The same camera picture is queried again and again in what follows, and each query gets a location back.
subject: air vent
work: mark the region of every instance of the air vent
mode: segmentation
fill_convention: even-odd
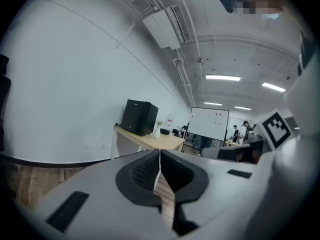
[[[178,21],[182,36],[184,38],[184,42],[186,43],[186,42],[190,41],[189,30],[188,30],[187,23],[186,23],[184,15],[181,11],[180,6],[174,5],[174,6],[171,6],[171,9],[172,9],[177,21]]]

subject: white wall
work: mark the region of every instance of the white wall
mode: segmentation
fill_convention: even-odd
[[[157,106],[158,120],[174,114],[186,124],[190,108],[172,58],[142,24],[116,49],[134,16],[122,0],[34,0],[24,9],[0,46],[12,81],[8,155],[43,163],[108,159],[127,99]],[[121,155],[127,144],[119,139]]]
[[[284,102],[283,94],[274,93],[273,95],[265,97],[263,102],[256,105],[254,123],[259,122],[274,109],[278,109],[279,114],[284,118],[292,117],[291,111],[286,107]]]

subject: desk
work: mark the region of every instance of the desk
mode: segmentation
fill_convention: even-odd
[[[224,143],[225,143],[225,144],[227,144],[227,145],[230,145],[230,146],[240,146],[240,144],[235,143],[235,142],[228,142],[228,141],[225,141]]]
[[[125,136],[134,143],[139,144],[149,150],[160,149],[160,150],[175,150],[181,151],[184,144],[184,139],[171,135],[161,134],[160,138],[154,138],[153,134],[148,134],[146,136],[139,136],[129,131],[122,129],[120,126],[114,127],[114,134],[111,147],[111,159],[115,158],[116,146],[117,146],[117,133]]]
[[[178,135],[180,135],[180,133],[185,133],[187,132],[185,129],[180,129],[180,128],[176,128],[176,130],[179,132]]]

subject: black panel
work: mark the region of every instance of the black panel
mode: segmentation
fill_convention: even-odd
[[[243,177],[243,178],[246,178],[246,179],[249,179],[251,177],[251,175],[252,175],[252,173],[250,173],[250,172],[234,170],[234,169],[229,170],[227,172],[227,174],[232,174],[232,175]]]
[[[116,174],[115,183],[119,191],[134,204],[160,209],[161,199],[153,193],[159,170],[159,150],[154,149],[122,167]]]
[[[149,103],[149,112],[146,117],[143,135],[151,134],[154,131],[156,119],[158,114],[158,108]]]
[[[194,172],[175,158],[161,152],[161,172],[175,193],[194,179]]]
[[[128,99],[126,102],[121,128],[143,136],[149,105],[144,101]]]
[[[217,159],[236,161],[236,149],[219,149]]]
[[[65,232],[88,197],[87,193],[73,192],[46,222],[60,232]]]
[[[205,170],[164,149],[160,160],[161,172],[175,194],[175,203],[198,200],[209,184]]]
[[[140,187],[153,192],[158,172],[159,155],[152,155],[133,168],[133,181]]]

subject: fluorescent light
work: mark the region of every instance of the fluorescent light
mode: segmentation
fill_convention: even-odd
[[[207,74],[206,79],[216,79],[216,80],[230,80],[230,81],[240,81],[241,77],[221,75],[221,74]]]
[[[267,82],[264,82],[262,86],[268,87],[268,88],[270,88],[270,89],[274,89],[274,90],[279,91],[279,92],[281,92],[281,93],[283,93],[283,92],[286,91],[286,89],[283,89],[283,88],[281,88],[281,87],[272,85],[272,84],[267,83]]]
[[[235,106],[235,108],[240,110],[251,110],[251,108],[242,107],[242,106]]]
[[[222,106],[222,104],[219,104],[219,103],[211,103],[211,102],[205,102],[204,104]]]

